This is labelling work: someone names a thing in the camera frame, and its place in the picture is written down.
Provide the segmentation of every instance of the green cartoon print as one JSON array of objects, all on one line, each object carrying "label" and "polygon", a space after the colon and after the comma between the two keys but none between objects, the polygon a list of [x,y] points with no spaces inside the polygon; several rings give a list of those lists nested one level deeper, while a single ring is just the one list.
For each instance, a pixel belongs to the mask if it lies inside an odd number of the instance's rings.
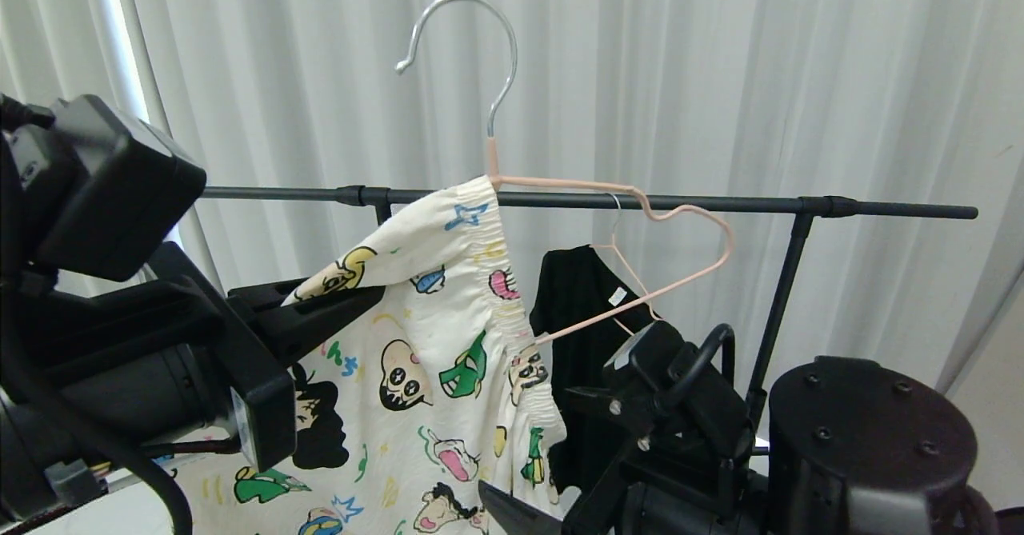
[{"label": "green cartoon print", "polygon": [[529,428],[529,461],[519,469],[519,475],[534,485],[544,483],[544,458],[541,456],[541,439],[544,437],[542,427]]},{"label": "green cartoon print", "polygon": [[234,474],[234,498],[241,503],[253,499],[265,503],[292,491],[310,491],[310,488],[294,477],[271,468],[260,474],[246,465]]},{"label": "green cartoon print", "polygon": [[480,331],[473,344],[455,361],[455,367],[438,374],[441,388],[449,397],[479,397],[487,373],[487,352],[483,351],[483,335],[486,334]]}]

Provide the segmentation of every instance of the horizontal black bar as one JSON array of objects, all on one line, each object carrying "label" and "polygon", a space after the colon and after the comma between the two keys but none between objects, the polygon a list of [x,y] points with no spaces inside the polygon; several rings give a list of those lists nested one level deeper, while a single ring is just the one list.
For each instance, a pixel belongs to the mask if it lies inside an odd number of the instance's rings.
[{"label": "horizontal black bar", "polygon": [[[346,205],[394,205],[413,203],[431,191],[348,186],[336,189],[208,187],[205,199],[269,199],[284,201],[335,201]],[[915,203],[861,202],[842,197],[707,197],[684,195],[648,195],[651,208],[663,211],[688,204],[709,211],[732,213],[807,213],[823,217],[847,215],[891,215],[899,217],[936,217],[973,219],[975,207],[962,205],[925,205]],[[618,196],[624,209],[639,209],[630,196]],[[498,203],[505,207],[558,207],[567,209],[615,209],[610,196],[600,193],[544,193],[502,191]]]}]

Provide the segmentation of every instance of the clothing rack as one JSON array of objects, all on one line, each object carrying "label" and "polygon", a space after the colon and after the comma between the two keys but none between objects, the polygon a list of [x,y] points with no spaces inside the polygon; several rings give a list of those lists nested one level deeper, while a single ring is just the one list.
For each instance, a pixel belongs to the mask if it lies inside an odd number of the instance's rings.
[{"label": "clothing rack", "polygon": [[[208,187],[205,199],[259,199],[280,201],[332,201],[352,206],[373,206],[377,222],[391,217],[392,205],[404,205],[428,196],[431,191],[391,189],[386,187],[346,186],[336,189],[302,188],[247,188]],[[814,217],[849,217],[851,215],[886,215],[896,217],[927,217],[940,219],[974,219],[976,207],[963,205],[930,205],[919,203],[880,203],[857,201],[834,195],[796,197],[796,199],[768,199],[768,197],[702,197],[684,195],[648,195],[654,210],[670,210],[679,205],[695,205],[709,211],[732,213],[791,213],[794,215],[790,244],[782,259],[775,296],[768,312],[768,321],[754,373],[746,390],[746,405],[754,428],[758,428],[768,392],[764,389],[768,363],[771,361],[778,338],[782,315],[790,299],[790,292],[797,277],[797,266],[804,252],[804,244],[811,233]],[[620,196],[618,201],[609,195],[587,193],[498,192],[498,204],[504,207],[555,207],[565,209],[640,209],[631,196]]]}]

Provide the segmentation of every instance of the screw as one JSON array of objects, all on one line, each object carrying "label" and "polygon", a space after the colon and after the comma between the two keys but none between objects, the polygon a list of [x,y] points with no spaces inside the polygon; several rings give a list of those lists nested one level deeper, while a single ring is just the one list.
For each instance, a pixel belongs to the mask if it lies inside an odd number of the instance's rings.
[{"label": "screw", "polygon": [[935,445],[932,441],[925,440],[918,444],[918,451],[921,452],[922,455],[934,457],[939,454],[939,446]]}]

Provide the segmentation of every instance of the garment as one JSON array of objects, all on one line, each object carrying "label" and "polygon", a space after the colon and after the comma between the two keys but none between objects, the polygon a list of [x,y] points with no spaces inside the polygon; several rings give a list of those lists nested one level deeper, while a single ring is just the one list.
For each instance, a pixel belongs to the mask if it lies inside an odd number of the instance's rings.
[{"label": "garment", "polygon": [[407,206],[286,303],[386,286],[293,368],[297,450],[179,469],[197,533],[504,533],[477,481],[559,517],[547,452],[565,428],[486,177]]},{"label": "garment", "polygon": [[[550,251],[541,264],[529,322],[535,334],[554,333],[635,299],[636,293],[604,265],[589,245]],[[653,321],[650,307],[642,303],[551,343],[551,385],[568,433],[568,439],[553,446],[549,453],[551,475],[559,492],[570,485],[585,493],[593,489],[628,437],[623,427],[610,421],[572,411],[564,394],[571,386],[605,386],[601,368],[630,336],[615,320],[634,333]]]}]

